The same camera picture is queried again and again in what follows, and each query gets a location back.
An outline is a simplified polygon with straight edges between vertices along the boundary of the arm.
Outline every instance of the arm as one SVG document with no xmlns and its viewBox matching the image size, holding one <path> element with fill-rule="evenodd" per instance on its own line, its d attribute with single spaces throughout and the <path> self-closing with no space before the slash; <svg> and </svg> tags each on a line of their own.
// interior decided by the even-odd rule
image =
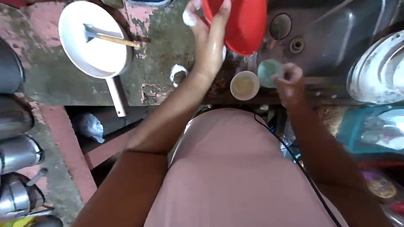
<svg viewBox="0 0 404 227">
<path fill-rule="evenodd" d="M 200 0 L 190 1 L 184 12 L 184 22 L 191 27 L 196 40 L 193 70 L 133 131 L 128 149 L 72 226 L 143 226 L 167 172 L 167 153 L 194 115 L 224 61 L 224 31 L 231 1 L 223 2 L 210 30 L 194 14 L 200 3 Z"/>
<path fill-rule="evenodd" d="M 304 97 L 302 69 L 285 64 L 289 80 L 274 76 L 287 108 L 305 169 L 350 226 L 391 226 L 341 144 L 326 130 Z"/>
</svg>

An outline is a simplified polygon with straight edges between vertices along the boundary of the frying pan handle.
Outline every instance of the frying pan handle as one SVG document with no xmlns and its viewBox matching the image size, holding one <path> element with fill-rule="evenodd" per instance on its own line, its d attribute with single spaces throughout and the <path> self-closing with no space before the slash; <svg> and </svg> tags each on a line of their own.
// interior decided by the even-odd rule
<svg viewBox="0 0 404 227">
<path fill-rule="evenodd" d="M 111 93 L 111 98 L 115 106 L 116 114 L 118 115 L 118 117 L 126 116 L 124 105 L 122 104 L 121 97 L 119 97 L 114 78 L 106 78 L 105 80 L 107 81 L 109 92 Z"/>
</svg>

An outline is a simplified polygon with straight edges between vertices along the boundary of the person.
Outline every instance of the person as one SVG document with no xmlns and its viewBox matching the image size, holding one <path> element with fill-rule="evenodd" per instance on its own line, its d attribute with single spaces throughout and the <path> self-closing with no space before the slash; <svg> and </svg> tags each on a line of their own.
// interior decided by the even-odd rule
<svg viewBox="0 0 404 227">
<path fill-rule="evenodd" d="M 253 113 L 216 109 L 188 124 L 222 66 L 231 1 L 224 0 L 210 28 L 195 14 L 200 7 L 191 0 L 183 15 L 196 41 L 192 71 L 134 130 L 72 226 L 391 226 L 304 98 L 298 66 L 284 65 L 289 80 L 273 79 L 320 196 Z M 167 154 L 187 124 L 168 169 Z"/>
</svg>

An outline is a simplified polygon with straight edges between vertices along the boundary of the white cup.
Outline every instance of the white cup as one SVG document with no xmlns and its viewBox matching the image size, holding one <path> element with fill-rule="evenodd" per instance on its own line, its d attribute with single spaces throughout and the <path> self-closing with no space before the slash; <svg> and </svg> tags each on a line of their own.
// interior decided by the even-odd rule
<svg viewBox="0 0 404 227">
<path fill-rule="evenodd" d="M 238 100 L 246 101 L 254 98 L 259 90 L 258 76 L 250 71 L 236 74 L 230 83 L 231 94 Z"/>
</svg>

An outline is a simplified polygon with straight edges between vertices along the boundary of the sink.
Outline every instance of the sink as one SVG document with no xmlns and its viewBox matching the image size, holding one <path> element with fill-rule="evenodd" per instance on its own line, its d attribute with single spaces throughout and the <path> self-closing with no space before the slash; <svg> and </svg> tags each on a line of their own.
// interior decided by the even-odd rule
<svg viewBox="0 0 404 227">
<path fill-rule="evenodd" d="M 297 64 L 309 77 L 346 78 L 361 55 L 390 33 L 403 5 L 403 0 L 272 0 L 257 63 L 276 59 Z M 290 17 L 291 27 L 285 38 L 275 39 L 270 27 L 280 14 Z"/>
</svg>

